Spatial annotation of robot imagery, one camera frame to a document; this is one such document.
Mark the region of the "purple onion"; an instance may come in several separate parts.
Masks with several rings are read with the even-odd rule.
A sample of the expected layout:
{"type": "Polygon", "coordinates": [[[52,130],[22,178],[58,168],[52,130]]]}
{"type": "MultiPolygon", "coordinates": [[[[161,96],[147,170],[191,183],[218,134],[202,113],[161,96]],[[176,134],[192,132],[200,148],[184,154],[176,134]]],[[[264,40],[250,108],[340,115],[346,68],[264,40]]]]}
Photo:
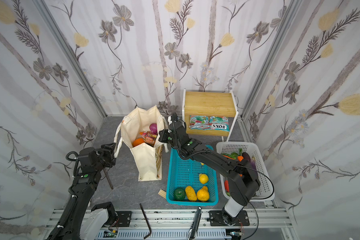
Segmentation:
{"type": "Polygon", "coordinates": [[[150,128],[150,131],[151,131],[153,134],[155,134],[155,135],[158,134],[158,127],[157,127],[157,124],[156,124],[156,123],[150,124],[149,128],[150,128]]]}

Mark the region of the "orange pink snack bag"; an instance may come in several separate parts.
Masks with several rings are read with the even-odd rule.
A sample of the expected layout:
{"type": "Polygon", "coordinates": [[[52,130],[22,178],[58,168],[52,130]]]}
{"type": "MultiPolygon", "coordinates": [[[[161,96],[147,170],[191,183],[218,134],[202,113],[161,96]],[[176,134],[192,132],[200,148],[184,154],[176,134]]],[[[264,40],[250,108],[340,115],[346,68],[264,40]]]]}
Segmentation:
{"type": "Polygon", "coordinates": [[[155,145],[156,139],[158,137],[158,134],[151,131],[140,132],[140,135],[144,142],[152,147],[155,145]]]}

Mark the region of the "cream canvas grocery bag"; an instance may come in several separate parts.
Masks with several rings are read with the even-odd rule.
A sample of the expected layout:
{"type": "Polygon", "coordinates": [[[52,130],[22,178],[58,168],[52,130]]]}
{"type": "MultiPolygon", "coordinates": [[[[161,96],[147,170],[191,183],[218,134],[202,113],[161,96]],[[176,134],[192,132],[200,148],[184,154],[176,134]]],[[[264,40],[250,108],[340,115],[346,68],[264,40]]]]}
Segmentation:
{"type": "Polygon", "coordinates": [[[162,151],[168,151],[166,144],[159,142],[158,139],[155,139],[152,144],[143,142],[133,146],[135,140],[143,138],[143,133],[151,131],[152,124],[156,124],[158,132],[168,128],[165,117],[156,106],[148,110],[135,108],[123,118],[114,138],[116,143],[114,157],[119,155],[122,144],[125,144],[134,157],[140,182],[162,179],[162,151]]]}

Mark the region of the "round orange tomato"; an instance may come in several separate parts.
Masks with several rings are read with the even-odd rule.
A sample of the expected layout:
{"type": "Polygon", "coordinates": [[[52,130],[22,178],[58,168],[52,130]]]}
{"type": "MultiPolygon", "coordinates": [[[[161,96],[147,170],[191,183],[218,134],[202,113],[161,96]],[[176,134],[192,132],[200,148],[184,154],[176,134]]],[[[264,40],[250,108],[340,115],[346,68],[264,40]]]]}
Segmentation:
{"type": "Polygon", "coordinates": [[[138,145],[141,145],[141,144],[144,144],[144,143],[145,143],[145,141],[144,141],[143,138],[138,138],[138,139],[136,139],[136,140],[134,140],[132,142],[132,146],[134,148],[134,147],[137,147],[138,145]]]}

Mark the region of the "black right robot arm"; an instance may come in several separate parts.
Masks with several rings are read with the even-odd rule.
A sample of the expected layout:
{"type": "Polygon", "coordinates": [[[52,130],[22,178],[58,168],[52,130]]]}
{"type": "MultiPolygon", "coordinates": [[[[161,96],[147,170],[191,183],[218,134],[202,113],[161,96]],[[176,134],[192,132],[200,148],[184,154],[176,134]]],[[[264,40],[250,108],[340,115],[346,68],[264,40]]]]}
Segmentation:
{"type": "Polygon", "coordinates": [[[231,198],[222,209],[222,219],[226,225],[232,226],[261,186],[258,172],[251,163],[232,160],[190,138],[185,122],[176,113],[168,117],[168,126],[159,131],[159,141],[170,144],[181,159],[203,163],[228,179],[231,198]]]}

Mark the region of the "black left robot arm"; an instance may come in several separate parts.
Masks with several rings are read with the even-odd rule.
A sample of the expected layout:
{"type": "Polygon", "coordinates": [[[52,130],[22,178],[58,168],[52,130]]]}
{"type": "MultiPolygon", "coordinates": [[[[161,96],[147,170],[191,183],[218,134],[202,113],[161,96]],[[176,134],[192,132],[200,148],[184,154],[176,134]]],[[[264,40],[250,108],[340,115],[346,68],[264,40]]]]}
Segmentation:
{"type": "Polygon", "coordinates": [[[68,161],[75,162],[74,179],[69,188],[71,197],[48,240],[93,240],[103,225],[111,225],[118,219],[113,204],[105,203],[94,206],[87,221],[83,221],[102,178],[101,172],[116,164],[115,147],[116,144],[111,143],[66,155],[68,161]]]}

